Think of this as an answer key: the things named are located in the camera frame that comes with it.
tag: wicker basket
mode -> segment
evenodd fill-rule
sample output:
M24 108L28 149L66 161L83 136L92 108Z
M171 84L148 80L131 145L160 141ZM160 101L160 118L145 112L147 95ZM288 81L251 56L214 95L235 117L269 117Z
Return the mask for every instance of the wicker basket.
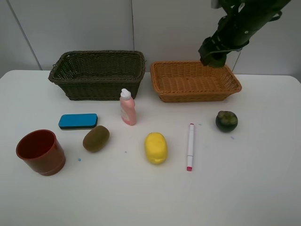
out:
M164 102L222 101L241 90L231 70L198 61L160 61L150 66L152 86Z
M122 88L136 97L144 72L138 51L73 51L61 56L48 79L70 100L119 100Z

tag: red plastic cup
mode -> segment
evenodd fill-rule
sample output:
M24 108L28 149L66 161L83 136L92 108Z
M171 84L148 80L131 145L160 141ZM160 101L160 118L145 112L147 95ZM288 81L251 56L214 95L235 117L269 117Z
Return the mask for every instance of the red plastic cup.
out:
M56 174L66 162L64 151L55 134L46 129L31 132L23 137L17 145L16 153L34 171L43 176Z

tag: kiwi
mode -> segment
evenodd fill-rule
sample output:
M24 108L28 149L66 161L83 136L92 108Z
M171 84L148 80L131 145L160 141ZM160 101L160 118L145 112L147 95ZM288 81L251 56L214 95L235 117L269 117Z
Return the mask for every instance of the kiwi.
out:
M222 132L231 132L238 125L238 118L233 112L220 111L215 119L216 126Z
M87 133L83 140L84 148L89 152L98 152L109 140L110 132L104 126L97 126Z

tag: lemon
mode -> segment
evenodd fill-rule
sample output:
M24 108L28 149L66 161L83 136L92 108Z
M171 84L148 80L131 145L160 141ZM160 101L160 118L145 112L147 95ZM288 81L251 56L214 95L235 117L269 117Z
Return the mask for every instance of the lemon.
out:
M160 133L150 133L144 142L145 154L148 161L160 164L167 158L167 144L164 136Z

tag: cup rim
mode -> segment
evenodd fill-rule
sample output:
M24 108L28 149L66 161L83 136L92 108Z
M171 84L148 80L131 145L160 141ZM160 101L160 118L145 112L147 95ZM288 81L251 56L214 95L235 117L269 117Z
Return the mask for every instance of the cup rim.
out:
M38 157L35 157L35 158L27 159L27 158L22 157L22 156L19 154L19 152L18 152L18 149L19 149L19 146L20 146L21 142L22 142L24 139L26 139L28 136L30 136L31 134L37 133L37 132L42 132L42 131L49 132L49 133L51 133L51 134L53 135L54 141L53 141L53 144L52 144L51 148L50 148L48 151L46 151L43 155L38 156ZM16 154L17 154L17 156L18 156L20 159L22 159L22 160L27 160L27 161L37 160L37 159L40 159L40 158L44 157L44 156L45 156L46 154L48 154L51 150L53 150L53 147L55 146L55 144L56 144L56 136L55 136L54 132L52 132L52 131L50 131L50 130L48 130L48 129L38 129L38 130L35 130L35 131L33 131L33 132L31 132L31 133L25 135L25 136L19 141L19 143L18 143L18 145L17 145L17 147L16 147Z

